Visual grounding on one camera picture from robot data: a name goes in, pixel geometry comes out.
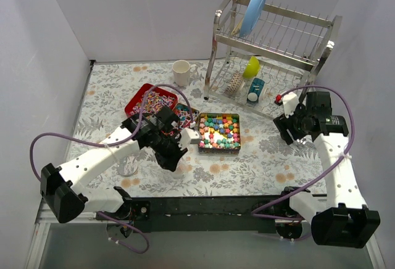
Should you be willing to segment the clear glass jar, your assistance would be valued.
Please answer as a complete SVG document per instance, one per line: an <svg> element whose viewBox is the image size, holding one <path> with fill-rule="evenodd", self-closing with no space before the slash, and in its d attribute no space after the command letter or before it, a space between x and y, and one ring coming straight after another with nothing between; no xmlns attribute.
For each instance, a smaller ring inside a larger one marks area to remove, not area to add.
<svg viewBox="0 0 395 269"><path fill-rule="evenodd" d="M192 170L192 166L189 163L188 158L181 158L177 164L177 167L171 176L173 179L182 179L187 173Z"/></svg>

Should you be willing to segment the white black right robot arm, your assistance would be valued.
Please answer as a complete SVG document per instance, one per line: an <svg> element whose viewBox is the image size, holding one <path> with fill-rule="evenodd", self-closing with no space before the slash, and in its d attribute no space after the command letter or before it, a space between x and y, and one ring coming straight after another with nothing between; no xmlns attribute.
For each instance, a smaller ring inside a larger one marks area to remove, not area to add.
<svg viewBox="0 0 395 269"><path fill-rule="evenodd" d="M367 207L359 191L351 156L346 152L351 140L347 123L344 117L332 114L328 92L313 91L306 96L305 103L299 102L294 92L279 96L284 112L274 124L287 144L310 136L322 168L334 169L325 175L325 203L301 191L280 201L280 213L286 218L303 217L318 245L361 249L378 228L380 216Z"/></svg>

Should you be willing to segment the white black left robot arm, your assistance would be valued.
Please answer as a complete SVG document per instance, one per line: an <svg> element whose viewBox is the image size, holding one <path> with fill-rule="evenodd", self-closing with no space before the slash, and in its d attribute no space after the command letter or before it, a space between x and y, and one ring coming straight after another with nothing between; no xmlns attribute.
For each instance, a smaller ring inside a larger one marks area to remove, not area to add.
<svg viewBox="0 0 395 269"><path fill-rule="evenodd" d="M178 116L168 107L157 114L134 115L125 121L99 147L55 167L49 163L41 170L40 191L59 223L68 223L83 212L104 212L123 220L132 211L132 198L121 187L100 191L88 184L129 155L149 147L164 170L174 172L200 134L193 128L172 133Z"/></svg>

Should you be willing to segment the silver metal scoop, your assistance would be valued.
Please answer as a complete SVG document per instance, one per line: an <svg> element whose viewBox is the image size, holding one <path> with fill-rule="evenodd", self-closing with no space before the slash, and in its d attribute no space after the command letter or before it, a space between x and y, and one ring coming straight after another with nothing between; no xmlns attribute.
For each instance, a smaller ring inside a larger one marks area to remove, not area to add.
<svg viewBox="0 0 395 269"><path fill-rule="evenodd" d="M303 138L301 138L301 139L295 140L295 142L296 142L297 144L300 144L300 145L306 145L306 144L311 143L312 140L311 140L311 138L310 138L309 136L305 136L305 137L303 137Z"/></svg>

